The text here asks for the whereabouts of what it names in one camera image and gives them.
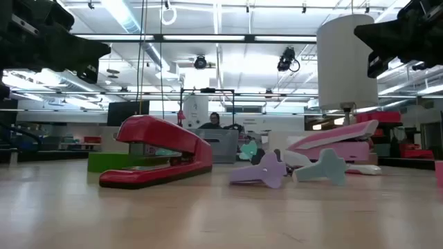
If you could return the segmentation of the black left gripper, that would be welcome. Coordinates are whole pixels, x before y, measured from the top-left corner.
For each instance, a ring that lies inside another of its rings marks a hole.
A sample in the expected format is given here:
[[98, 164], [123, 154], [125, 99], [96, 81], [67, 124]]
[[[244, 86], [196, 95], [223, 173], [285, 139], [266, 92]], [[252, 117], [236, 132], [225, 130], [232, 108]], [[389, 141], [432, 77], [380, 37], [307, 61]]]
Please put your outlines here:
[[0, 79], [4, 69], [48, 69], [96, 83], [98, 60], [111, 49], [73, 35], [74, 23], [57, 0], [0, 0]]

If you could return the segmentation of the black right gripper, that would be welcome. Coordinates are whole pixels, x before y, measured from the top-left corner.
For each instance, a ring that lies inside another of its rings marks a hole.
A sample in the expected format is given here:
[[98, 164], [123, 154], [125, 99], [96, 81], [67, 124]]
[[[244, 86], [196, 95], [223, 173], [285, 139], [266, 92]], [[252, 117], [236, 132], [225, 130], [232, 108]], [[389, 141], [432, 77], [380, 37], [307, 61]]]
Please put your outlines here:
[[427, 69], [443, 65], [443, 0], [410, 0], [396, 19], [358, 25], [354, 34], [372, 50], [370, 78], [387, 71], [395, 58], [403, 64], [424, 62]]

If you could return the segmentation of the red stapler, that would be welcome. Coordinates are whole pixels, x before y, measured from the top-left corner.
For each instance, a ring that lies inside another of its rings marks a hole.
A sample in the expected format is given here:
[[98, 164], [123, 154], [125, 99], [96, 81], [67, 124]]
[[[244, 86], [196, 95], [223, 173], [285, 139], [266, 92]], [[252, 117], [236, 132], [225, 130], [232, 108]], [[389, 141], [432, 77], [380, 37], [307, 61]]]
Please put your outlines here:
[[208, 142], [179, 125], [154, 116], [129, 117], [121, 124], [116, 140], [130, 147], [140, 145], [142, 157], [148, 155], [147, 146], [175, 154], [166, 156], [168, 166], [109, 169], [99, 177], [101, 187], [137, 190], [209, 173], [213, 169], [213, 153]]

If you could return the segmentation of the pink and white stapler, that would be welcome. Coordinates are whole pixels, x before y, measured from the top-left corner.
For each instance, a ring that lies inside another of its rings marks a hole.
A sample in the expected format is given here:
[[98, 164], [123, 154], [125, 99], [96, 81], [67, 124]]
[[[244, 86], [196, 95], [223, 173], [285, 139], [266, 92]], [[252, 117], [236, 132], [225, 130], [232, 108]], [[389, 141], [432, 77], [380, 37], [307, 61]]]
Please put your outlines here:
[[347, 163], [351, 174], [380, 175], [381, 168], [370, 163], [370, 137], [379, 122], [370, 120], [339, 127], [309, 136], [289, 137], [283, 151], [283, 161], [292, 167], [310, 166], [321, 154], [332, 151]]

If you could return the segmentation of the light blue staple remover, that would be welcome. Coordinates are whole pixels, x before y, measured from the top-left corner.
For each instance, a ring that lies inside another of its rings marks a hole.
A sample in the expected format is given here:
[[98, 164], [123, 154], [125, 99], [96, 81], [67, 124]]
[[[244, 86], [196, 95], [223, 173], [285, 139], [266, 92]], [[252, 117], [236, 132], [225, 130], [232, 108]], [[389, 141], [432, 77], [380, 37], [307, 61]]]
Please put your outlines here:
[[323, 149], [315, 163], [307, 158], [298, 164], [300, 168], [295, 169], [291, 175], [295, 181], [303, 182], [326, 178], [335, 185], [346, 184], [347, 164], [343, 158], [338, 157], [333, 149]]

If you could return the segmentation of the black staple remover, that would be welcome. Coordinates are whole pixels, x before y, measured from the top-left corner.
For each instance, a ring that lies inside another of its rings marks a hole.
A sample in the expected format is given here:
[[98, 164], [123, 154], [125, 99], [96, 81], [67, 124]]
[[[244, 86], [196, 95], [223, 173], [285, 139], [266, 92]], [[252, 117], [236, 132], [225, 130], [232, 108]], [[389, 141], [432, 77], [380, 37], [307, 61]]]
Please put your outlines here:
[[[281, 163], [282, 160], [281, 160], [281, 152], [280, 152], [280, 150], [279, 149], [274, 149], [273, 152], [274, 152], [274, 154], [277, 157], [277, 161]], [[251, 158], [251, 164], [252, 165], [259, 165], [262, 157], [265, 154], [266, 154], [265, 150], [258, 149], [256, 155], [252, 156], [252, 158]]]

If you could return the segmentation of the mint green staple remover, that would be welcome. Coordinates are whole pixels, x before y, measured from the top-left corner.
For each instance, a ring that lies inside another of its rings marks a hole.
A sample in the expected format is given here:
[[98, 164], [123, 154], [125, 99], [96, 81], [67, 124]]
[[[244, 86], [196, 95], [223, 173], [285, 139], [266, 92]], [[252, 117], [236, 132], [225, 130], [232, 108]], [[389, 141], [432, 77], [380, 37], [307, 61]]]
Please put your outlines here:
[[248, 143], [243, 144], [239, 150], [239, 158], [241, 160], [251, 160], [257, 153], [257, 143], [254, 140], [250, 140]]

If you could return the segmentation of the purple staple remover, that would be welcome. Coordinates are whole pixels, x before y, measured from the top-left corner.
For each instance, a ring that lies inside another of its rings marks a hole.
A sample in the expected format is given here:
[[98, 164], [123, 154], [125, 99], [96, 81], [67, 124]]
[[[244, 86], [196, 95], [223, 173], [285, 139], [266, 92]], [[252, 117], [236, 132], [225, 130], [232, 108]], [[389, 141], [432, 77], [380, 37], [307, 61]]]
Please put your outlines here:
[[280, 150], [266, 152], [258, 165], [234, 169], [229, 174], [229, 183], [264, 183], [270, 188], [279, 188], [287, 175], [287, 166], [281, 160]]

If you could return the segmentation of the white table lamp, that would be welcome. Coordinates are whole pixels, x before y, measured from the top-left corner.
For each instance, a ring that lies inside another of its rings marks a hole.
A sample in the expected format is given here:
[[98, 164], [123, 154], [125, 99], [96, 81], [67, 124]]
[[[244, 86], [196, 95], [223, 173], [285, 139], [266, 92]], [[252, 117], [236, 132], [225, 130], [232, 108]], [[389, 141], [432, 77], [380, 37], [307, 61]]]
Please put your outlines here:
[[377, 81], [367, 76], [370, 48], [354, 35], [360, 25], [373, 24], [368, 15], [333, 19], [317, 32], [318, 103], [322, 110], [355, 109], [378, 105]]

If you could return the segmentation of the black monitor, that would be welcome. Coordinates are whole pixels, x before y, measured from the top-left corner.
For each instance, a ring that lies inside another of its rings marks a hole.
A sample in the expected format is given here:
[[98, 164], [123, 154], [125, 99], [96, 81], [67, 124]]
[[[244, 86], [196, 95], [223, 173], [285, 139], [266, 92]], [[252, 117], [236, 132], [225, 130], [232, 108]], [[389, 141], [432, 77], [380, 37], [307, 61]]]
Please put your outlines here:
[[150, 101], [112, 102], [108, 106], [107, 126], [119, 127], [126, 119], [134, 115], [148, 115]]

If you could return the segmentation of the wide red crate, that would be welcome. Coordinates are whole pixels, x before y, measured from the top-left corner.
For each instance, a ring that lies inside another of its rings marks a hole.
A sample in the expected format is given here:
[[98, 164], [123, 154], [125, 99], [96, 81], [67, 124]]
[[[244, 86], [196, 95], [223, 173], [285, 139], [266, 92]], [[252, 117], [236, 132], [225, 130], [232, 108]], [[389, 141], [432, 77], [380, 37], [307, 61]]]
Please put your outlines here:
[[372, 111], [356, 116], [358, 123], [371, 120], [377, 120], [379, 123], [401, 124], [401, 114], [398, 111]]

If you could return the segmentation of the low red crate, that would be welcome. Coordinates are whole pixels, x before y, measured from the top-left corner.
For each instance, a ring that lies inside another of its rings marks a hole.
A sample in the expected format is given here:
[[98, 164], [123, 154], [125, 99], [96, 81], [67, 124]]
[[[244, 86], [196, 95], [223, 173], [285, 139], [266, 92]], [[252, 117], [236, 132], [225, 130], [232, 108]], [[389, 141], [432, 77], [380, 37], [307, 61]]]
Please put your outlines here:
[[422, 149], [418, 144], [400, 144], [399, 149], [402, 158], [434, 159], [431, 150]]

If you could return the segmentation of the person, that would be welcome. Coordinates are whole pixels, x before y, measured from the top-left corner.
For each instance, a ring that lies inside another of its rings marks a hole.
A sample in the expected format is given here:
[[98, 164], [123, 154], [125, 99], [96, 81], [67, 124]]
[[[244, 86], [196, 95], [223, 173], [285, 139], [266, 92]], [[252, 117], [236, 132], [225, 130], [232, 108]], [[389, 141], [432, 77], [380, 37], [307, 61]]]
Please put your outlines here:
[[207, 122], [199, 127], [200, 129], [221, 129], [219, 114], [212, 112], [210, 114], [210, 122]]

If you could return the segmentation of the transparent grey bin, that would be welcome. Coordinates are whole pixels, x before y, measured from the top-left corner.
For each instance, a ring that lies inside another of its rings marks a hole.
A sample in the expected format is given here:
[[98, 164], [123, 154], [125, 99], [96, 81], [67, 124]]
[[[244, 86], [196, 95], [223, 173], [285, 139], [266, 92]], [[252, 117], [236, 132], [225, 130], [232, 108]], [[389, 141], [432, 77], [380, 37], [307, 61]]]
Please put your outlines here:
[[239, 131], [229, 129], [190, 129], [208, 142], [215, 164], [233, 164], [236, 161]]

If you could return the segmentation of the black overhead frame bar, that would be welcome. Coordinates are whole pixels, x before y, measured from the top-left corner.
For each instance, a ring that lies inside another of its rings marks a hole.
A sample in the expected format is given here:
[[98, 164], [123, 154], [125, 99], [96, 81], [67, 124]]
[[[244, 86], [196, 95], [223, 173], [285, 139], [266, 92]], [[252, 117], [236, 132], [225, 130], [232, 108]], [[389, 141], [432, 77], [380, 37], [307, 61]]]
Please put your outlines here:
[[137, 34], [77, 34], [78, 37], [109, 43], [222, 43], [222, 44], [316, 44], [315, 35], [137, 35]]

